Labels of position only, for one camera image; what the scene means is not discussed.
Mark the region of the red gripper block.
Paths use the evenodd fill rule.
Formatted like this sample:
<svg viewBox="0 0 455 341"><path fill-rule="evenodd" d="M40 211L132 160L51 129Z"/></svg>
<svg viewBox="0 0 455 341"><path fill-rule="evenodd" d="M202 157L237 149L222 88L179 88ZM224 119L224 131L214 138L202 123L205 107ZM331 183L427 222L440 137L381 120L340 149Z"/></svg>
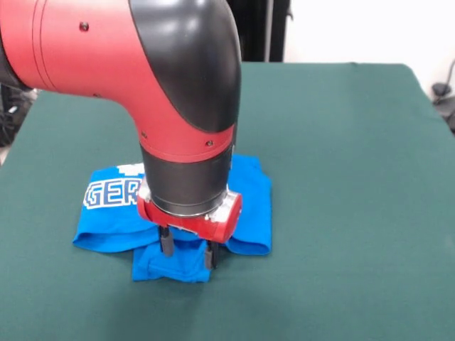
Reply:
<svg viewBox="0 0 455 341"><path fill-rule="evenodd" d="M145 180L137 191L139 215L153 222L159 229L161 251L165 256L173 256L173 235L170 227L191 232L208 240L204 263L207 269L216 269L219 259L219 244L233 235L242 212L242 196L227 190L221 196L220 204L211 211L196 216L178 216L159 208L151 199L151 191Z"/></svg>

